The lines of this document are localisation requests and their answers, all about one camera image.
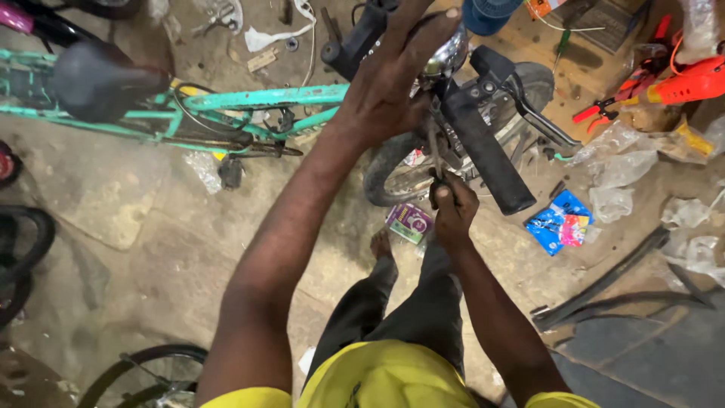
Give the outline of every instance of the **black pants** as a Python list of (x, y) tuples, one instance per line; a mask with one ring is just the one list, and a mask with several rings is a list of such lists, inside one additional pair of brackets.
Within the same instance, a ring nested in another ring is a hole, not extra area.
[(425, 346), (448, 360), (463, 377), (462, 291), (445, 250), (435, 241), (428, 244), (417, 288), (383, 319), (397, 278), (395, 260), (381, 257), (370, 276), (345, 293), (320, 337), (305, 384), (320, 364), (345, 346), (387, 339)]

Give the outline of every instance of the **blue package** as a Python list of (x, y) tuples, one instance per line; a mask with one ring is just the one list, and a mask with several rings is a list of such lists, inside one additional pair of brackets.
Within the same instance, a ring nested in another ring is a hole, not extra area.
[(551, 256), (564, 248), (559, 240), (559, 229), (564, 224), (564, 215), (588, 216), (589, 225), (594, 222), (594, 216), (584, 204), (569, 190), (565, 189), (551, 203), (549, 208), (538, 213), (526, 223), (526, 229), (539, 241), (544, 250)]

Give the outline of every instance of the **blue container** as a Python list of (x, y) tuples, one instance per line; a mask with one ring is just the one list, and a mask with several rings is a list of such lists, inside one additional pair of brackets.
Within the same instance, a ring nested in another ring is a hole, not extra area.
[(463, 24), (468, 30), (480, 36), (491, 36), (498, 32), (523, 0), (465, 0), (463, 2)]

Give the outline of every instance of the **left hand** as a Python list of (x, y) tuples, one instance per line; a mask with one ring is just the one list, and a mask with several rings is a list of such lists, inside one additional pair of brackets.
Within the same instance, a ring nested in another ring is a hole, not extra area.
[(457, 7), (410, 31), (433, 0), (401, 0), (388, 19), (388, 29), (374, 54), (360, 64), (342, 106), (328, 126), (354, 138), (363, 149), (413, 130), (426, 116), (430, 95), (410, 90), (415, 77), (460, 23)]

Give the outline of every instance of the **bare foot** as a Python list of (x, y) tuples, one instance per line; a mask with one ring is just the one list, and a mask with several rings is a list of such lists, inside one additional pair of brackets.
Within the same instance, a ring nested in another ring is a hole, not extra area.
[(382, 256), (392, 256), (387, 229), (381, 229), (377, 234), (373, 235), (373, 238), (370, 239), (370, 251), (375, 259), (380, 259)]

